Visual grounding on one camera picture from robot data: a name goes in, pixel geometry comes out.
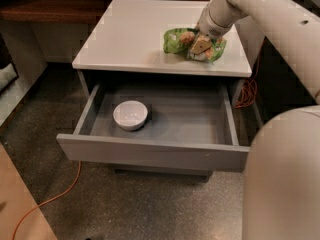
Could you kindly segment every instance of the bowl rim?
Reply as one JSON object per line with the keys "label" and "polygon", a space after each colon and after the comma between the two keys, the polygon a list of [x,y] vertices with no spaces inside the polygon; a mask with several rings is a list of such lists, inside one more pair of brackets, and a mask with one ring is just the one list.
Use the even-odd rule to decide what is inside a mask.
{"label": "bowl rim", "polygon": [[[144,116],[139,121],[138,120],[128,120],[127,121],[127,122],[133,122],[133,121],[137,122],[138,121],[135,124],[123,124],[123,123],[120,123],[115,115],[116,115],[117,111],[119,110],[119,108],[121,107],[121,105],[129,104],[129,103],[140,105],[143,108],[143,111],[145,112]],[[143,123],[146,120],[147,116],[148,116],[148,109],[147,109],[146,105],[144,105],[142,102],[137,101],[137,100],[127,100],[127,101],[121,102],[113,110],[113,119],[116,121],[116,123],[120,127],[135,127],[135,126],[139,126],[141,123]]]}

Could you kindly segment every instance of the snack package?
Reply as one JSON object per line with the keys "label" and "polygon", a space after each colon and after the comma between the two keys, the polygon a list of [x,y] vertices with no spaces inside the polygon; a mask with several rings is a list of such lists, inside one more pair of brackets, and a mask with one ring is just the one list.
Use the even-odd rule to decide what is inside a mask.
{"label": "snack package", "polygon": [[163,50],[187,59],[212,63],[223,55],[226,45],[227,40],[223,37],[210,39],[196,29],[176,28],[164,34]]}

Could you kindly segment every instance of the orange cable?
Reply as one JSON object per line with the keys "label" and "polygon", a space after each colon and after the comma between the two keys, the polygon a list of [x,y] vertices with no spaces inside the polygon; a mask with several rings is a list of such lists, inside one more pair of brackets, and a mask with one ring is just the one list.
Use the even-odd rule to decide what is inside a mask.
{"label": "orange cable", "polygon": [[252,105],[256,99],[257,93],[258,93],[258,85],[257,82],[255,81],[255,78],[257,77],[259,67],[260,67],[260,57],[261,57],[261,51],[266,42],[266,39],[263,41],[260,50],[259,50],[259,55],[257,59],[257,64],[256,64],[256,70],[254,73],[254,76],[251,76],[250,78],[246,78],[243,87],[240,93],[239,100],[237,101],[236,108],[243,108],[243,107],[248,107]]}
{"label": "orange cable", "polygon": [[45,202],[37,205],[36,207],[34,207],[34,208],[32,208],[30,211],[28,211],[28,212],[20,219],[20,221],[19,221],[18,224],[16,225],[16,227],[15,227],[15,229],[14,229],[14,232],[13,232],[13,234],[12,234],[12,238],[11,238],[11,239],[12,239],[12,240],[15,239],[15,236],[16,236],[16,233],[17,233],[17,231],[18,231],[18,228],[19,228],[20,224],[23,222],[23,220],[24,220],[29,214],[31,214],[34,210],[36,210],[36,209],[38,209],[38,208],[40,208],[40,207],[42,207],[42,206],[44,206],[44,205],[46,205],[46,204],[48,204],[48,203],[50,203],[50,202],[52,202],[52,201],[54,201],[54,200],[56,200],[56,199],[64,196],[64,195],[67,194],[71,189],[73,189],[73,187],[76,185],[76,183],[77,183],[77,181],[78,181],[78,179],[79,179],[80,172],[81,172],[81,161],[79,161],[78,173],[77,173],[77,176],[76,176],[75,180],[74,180],[73,183],[71,184],[71,186],[70,186],[66,191],[64,191],[63,193],[61,193],[61,194],[59,194],[59,195],[57,195],[57,196],[55,196],[55,197],[53,197],[53,198],[51,198],[51,199],[49,199],[49,200],[47,200],[47,201],[45,201]]}

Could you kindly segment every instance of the white tabletop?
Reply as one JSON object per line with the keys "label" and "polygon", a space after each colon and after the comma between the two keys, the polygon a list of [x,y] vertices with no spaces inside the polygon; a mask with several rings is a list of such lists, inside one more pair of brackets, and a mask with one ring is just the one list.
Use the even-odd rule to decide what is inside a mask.
{"label": "white tabletop", "polygon": [[194,28],[207,2],[113,0],[72,65],[76,69],[248,77],[251,68],[233,26],[213,64],[163,52],[163,35]]}

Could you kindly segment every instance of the crumpled green package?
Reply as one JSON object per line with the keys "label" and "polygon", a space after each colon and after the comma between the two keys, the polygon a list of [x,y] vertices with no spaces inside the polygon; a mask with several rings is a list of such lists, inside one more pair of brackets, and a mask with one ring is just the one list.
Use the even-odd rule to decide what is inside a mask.
{"label": "crumpled green package", "polygon": [[198,32],[198,30],[192,28],[175,28],[166,31],[163,36],[163,51],[177,54],[186,59],[210,61],[211,63],[219,59],[227,45],[227,40],[223,37],[211,39],[211,47],[200,54],[190,52]]}

